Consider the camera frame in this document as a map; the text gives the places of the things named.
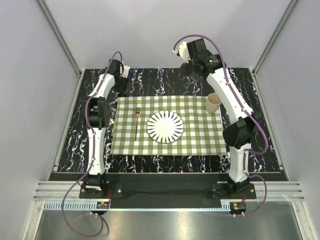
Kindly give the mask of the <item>green checkered cloth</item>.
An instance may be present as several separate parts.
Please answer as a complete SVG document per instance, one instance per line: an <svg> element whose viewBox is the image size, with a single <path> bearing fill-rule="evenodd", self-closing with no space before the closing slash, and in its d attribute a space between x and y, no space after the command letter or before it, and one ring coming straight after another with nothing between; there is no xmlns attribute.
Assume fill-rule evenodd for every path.
<svg viewBox="0 0 320 240"><path fill-rule="evenodd" d="M219 110L206 111L206 97L192 95L119 97L112 130L112 155L194 156L226 155ZM140 107L137 138L136 108ZM158 143L147 133L147 121L158 111L173 111L184 122L182 136L172 143Z"/></svg>

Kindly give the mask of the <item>white blue striped plate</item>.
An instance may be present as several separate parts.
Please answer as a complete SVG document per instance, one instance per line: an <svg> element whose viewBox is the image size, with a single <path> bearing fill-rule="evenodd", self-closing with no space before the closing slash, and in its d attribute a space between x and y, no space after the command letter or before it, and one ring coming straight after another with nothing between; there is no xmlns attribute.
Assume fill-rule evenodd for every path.
<svg viewBox="0 0 320 240"><path fill-rule="evenodd" d="M182 136L184 121L173 111L161 110L149 117L146 131L157 143L170 144Z"/></svg>

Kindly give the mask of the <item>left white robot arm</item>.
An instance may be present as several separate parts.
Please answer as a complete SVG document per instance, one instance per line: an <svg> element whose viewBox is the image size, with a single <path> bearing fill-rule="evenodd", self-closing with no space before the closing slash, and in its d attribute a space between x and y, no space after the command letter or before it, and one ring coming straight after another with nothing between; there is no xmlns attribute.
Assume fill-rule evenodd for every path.
<svg viewBox="0 0 320 240"><path fill-rule="evenodd" d="M104 183L106 100L111 90L124 91L129 72L130 67L124 66L120 60L110 60L84 105L84 121L88 133L88 167L83 185L97 198L103 198L108 193L108 186Z"/></svg>

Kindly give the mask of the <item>beige paper cup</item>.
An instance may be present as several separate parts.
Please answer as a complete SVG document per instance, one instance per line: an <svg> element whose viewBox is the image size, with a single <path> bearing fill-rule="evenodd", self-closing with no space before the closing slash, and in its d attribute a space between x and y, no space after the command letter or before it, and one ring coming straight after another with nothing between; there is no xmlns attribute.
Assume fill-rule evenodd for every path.
<svg viewBox="0 0 320 240"><path fill-rule="evenodd" d="M222 101L217 93L211 93L207 96L205 109L209 114L214 114L221 105Z"/></svg>

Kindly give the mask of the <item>brown wooden fork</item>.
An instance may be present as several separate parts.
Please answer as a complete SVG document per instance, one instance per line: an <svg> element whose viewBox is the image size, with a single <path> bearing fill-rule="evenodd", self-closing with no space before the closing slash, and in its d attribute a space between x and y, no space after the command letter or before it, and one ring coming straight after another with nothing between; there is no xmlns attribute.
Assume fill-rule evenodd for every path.
<svg viewBox="0 0 320 240"><path fill-rule="evenodd" d="M141 113L141 108L140 108L140 107L137 107L137 108L135 109L135 114L136 114L135 138L134 138L135 141L137 140L137 133L138 133L138 125L139 125L139 116L140 116L140 113Z"/></svg>

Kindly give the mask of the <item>blue plastic knife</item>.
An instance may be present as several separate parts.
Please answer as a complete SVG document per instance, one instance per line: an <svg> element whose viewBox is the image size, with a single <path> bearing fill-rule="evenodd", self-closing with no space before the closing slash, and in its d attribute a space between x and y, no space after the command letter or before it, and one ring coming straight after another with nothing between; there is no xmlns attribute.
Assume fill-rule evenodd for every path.
<svg viewBox="0 0 320 240"><path fill-rule="evenodd" d="M131 77L132 77L132 71L131 71L131 70L128 72L127 77L128 77L128 78L131 78Z"/></svg>

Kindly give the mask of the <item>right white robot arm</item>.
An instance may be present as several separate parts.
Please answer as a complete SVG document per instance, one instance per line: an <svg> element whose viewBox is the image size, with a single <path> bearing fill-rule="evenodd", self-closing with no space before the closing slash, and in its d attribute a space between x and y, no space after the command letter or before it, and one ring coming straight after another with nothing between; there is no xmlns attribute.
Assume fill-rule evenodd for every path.
<svg viewBox="0 0 320 240"><path fill-rule="evenodd" d="M262 114L254 112L233 83L220 52L211 53L203 38L177 43L174 53L183 59L181 70L194 81L206 80L223 104L230 124L223 130L225 143L230 148L228 195L239 198L245 192L248 178L248 151L262 121Z"/></svg>

